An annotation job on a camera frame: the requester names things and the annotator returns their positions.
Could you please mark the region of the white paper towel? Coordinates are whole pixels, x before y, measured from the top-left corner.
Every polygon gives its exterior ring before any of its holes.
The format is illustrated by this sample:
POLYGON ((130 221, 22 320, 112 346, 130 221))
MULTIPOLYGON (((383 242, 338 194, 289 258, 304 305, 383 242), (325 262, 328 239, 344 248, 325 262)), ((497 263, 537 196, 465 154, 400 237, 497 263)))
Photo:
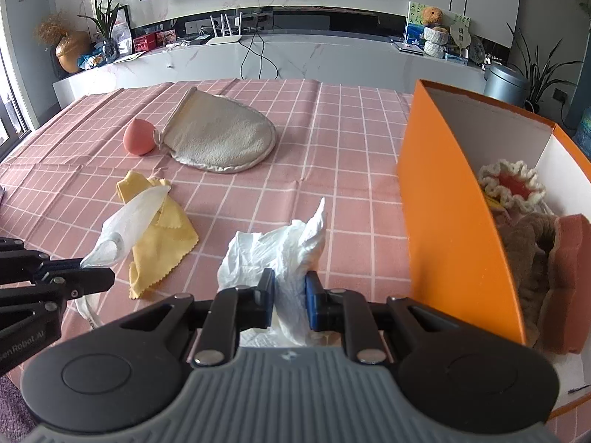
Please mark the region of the white paper towel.
POLYGON ((325 201, 308 221, 295 219, 268 233, 238 231, 217 271, 220 290, 253 287, 263 270, 274 272, 273 317, 269 329, 240 332, 243 347, 324 346, 325 335, 312 334, 305 309, 305 275, 318 269, 325 249, 325 201))

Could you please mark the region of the white translucent plastic bag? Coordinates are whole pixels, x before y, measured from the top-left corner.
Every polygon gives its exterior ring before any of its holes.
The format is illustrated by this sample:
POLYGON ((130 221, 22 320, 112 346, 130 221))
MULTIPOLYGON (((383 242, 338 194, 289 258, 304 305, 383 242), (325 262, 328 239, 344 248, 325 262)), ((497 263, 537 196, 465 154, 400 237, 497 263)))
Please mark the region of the white translucent plastic bag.
POLYGON ((147 229, 169 190, 168 185, 144 189, 110 216, 80 267, 110 268, 123 261, 147 229))

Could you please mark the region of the yellow microfiber cloth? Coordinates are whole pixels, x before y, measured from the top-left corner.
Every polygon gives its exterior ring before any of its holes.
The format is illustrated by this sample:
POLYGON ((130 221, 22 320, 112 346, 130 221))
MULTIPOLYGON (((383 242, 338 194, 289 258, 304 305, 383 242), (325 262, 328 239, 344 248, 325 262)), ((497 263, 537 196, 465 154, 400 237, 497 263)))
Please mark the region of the yellow microfiber cloth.
POLYGON ((165 195, 155 216, 132 247, 129 298, 136 300, 162 281, 190 253, 199 236, 181 206, 165 195))

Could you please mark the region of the pink egg makeup sponge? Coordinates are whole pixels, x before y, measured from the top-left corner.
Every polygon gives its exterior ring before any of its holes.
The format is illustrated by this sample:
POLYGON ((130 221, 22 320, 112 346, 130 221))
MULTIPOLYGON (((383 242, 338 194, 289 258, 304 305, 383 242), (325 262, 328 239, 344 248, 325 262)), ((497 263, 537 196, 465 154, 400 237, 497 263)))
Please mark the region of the pink egg makeup sponge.
POLYGON ((135 156, 151 152, 156 146, 154 141, 155 127, 147 120, 134 118, 126 126, 123 135, 125 150, 135 156))

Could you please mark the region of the beige bath mitt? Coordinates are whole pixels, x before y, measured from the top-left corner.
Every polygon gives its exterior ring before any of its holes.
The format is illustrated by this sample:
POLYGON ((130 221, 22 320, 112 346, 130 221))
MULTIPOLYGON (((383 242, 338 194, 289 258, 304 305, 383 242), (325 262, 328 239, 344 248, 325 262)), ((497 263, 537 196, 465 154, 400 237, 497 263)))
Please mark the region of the beige bath mitt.
POLYGON ((195 87, 188 89, 162 130, 157 147, 202 171, 235 174, 256 166, 276 147, 276 126, 256 109, 195 87))

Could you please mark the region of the pink checkered tablecloth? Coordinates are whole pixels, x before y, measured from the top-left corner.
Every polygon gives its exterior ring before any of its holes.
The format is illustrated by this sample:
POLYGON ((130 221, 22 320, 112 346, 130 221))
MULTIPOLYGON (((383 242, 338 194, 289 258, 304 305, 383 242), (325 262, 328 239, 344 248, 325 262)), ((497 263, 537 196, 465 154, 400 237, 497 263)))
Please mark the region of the pink checkered tablecloth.
POLYGON ((160 152, 129 155, 122 144, 126 125, 143 118, 163 126, 188 89, 185 83, 119 89, 62 110, 2 162, 2 234, 53 257, 81 257, 119 208, 117 183, 134 171, 170 182, 199 241, 140 300, 129 298, 128 267, 119 264, 114 287, 97 306, 103 321, 177 292, 210 298, 235 233, 311 218, 321 201, 328 237, 318 269, 325 285, 373 301, 413 296, 398 163, 415 91, 315 80, 203 81, 199 90, 273 121, 279 141, 270 156, 242 173, 212 174, 160 152))

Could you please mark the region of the brown knitted cloth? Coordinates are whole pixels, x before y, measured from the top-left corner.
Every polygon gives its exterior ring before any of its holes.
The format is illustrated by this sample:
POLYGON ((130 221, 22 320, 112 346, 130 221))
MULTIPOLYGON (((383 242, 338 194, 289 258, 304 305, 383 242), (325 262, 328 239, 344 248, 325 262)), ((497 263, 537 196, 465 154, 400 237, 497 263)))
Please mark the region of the brown knitted cloth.
POLYGON ((530 213, 497 226, 517 292, 527 345, 541 335, 541 318, 550 291, 550 253, 555 246, 557 217, 530 213))

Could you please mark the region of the pink sponge block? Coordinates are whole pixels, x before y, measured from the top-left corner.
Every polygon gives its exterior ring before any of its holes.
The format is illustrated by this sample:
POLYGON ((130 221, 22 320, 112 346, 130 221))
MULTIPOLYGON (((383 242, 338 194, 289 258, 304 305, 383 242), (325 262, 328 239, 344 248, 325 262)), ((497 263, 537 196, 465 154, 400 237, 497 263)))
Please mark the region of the pink sponge block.
POLYGON ((554 221, 549 289, 538 322, 549 352, 579 354, 590 331, 590 222, 582 214, 554 221))

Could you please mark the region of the green potted plant left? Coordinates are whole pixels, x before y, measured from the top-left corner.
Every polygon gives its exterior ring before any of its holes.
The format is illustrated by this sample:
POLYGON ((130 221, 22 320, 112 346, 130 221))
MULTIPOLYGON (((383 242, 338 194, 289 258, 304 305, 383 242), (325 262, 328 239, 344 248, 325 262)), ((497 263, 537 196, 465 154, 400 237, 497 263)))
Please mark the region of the green potted plant left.
POLYGON ((99 48, 105 63, 113 63, 119 57, 118 44, 112 37, 118 12, 122 5, 115 0, 93 0, 94 15, 80 15, 92 21, 102 40, 99 48))

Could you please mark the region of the green potted plant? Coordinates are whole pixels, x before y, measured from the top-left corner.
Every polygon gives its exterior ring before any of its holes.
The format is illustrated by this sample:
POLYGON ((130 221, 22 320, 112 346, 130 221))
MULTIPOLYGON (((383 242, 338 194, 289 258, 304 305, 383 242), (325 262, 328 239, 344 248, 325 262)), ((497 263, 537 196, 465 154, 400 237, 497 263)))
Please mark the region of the green potted plant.
POLYGON ((122 5, 115 0, 93 0, 94 15, 80 15, 92 21, 102 40, 99 48, 105 63, 113 63, 119 57, 118 44, 112 37, 118 12, 122 5))
POLYGON ((515 70, 527 81, 528 94, 524 103, 524 108, 538 114, 540 103, 544 93, 555 85, 576 86, 576 83, 564 78, 555 77, 558 69, 573 65, 582 65, 581 60, 554 61, 553 58, 562 44, 559 40, 548 53, 546 59, 540 59, 539 47, 531 50, 529 44, 519 27, 512 28, 507 23, 510 33, 513 37, 513 44, 517 49, 519 61, 514 63, 509 61, 507 66, 515 70))

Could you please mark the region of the grey metal trash can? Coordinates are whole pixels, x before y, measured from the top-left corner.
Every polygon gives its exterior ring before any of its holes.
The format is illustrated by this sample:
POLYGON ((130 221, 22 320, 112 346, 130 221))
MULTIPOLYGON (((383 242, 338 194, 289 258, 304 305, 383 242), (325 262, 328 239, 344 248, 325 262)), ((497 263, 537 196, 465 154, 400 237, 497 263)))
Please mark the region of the grey metal trash can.
POLYGON ((519 71, 493 63, 485 70, 484 95, 514 106, 523 107, 530 91, 530 82, 519 71))

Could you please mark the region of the blue water bottle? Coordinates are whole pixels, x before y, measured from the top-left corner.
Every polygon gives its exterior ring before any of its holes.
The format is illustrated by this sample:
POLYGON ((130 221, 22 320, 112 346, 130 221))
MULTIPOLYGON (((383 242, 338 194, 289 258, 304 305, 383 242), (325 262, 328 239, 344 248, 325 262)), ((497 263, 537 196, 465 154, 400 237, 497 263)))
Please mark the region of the blue water bottle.
POLYGON ((588 106, 581 117, 573 141, 581 152, 591 159, 591 107, 588 106))

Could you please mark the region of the brown teddy bear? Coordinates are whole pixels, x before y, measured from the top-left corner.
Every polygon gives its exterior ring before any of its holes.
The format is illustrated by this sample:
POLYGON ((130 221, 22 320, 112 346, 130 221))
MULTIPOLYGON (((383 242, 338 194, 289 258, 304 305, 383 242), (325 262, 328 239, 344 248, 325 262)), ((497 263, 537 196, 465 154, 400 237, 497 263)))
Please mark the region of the brown teddy bear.
POLYGON ((437 27, 443 25, 444 12, 435 6, 425 6, 421 13, 422 25, 437 27))

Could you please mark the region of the green potted plant right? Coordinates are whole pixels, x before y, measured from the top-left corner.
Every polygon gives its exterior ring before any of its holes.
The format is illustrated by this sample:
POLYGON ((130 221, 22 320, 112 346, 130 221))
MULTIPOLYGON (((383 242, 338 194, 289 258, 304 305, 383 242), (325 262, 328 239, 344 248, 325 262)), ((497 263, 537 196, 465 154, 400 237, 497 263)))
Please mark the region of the green potted plant right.
POLYGON ((548 53, 546 59, 540 59, 539 47, 531 50, 529 44, 519 27, 512 28, 507 23, 510 33, 513 37, 513 44, 517 49, 519 61, 514 63, 509 61, 507 66, 515 70, 527 81, 528 94, 524 103, 524 108, 538 114, 540 103, 544 93, 555 85, 576 86, 576 83, 564 78, 555 77, 558 69, 573 65, 582 65, 581 60, 554 61, 553 58, 562 44, 559 40, 548 53))

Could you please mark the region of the black picture frame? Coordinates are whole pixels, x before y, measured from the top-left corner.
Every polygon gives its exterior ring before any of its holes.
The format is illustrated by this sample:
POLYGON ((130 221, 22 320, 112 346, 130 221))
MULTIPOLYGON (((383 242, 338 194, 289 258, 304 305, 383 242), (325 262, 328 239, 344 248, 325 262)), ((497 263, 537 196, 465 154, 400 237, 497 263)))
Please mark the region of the black picture frame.
POLYGON ((132 34, 127 5, 123 5, 119 8, 111 36, 117 43, 120 56, 127 56, 133 53, 132 34))

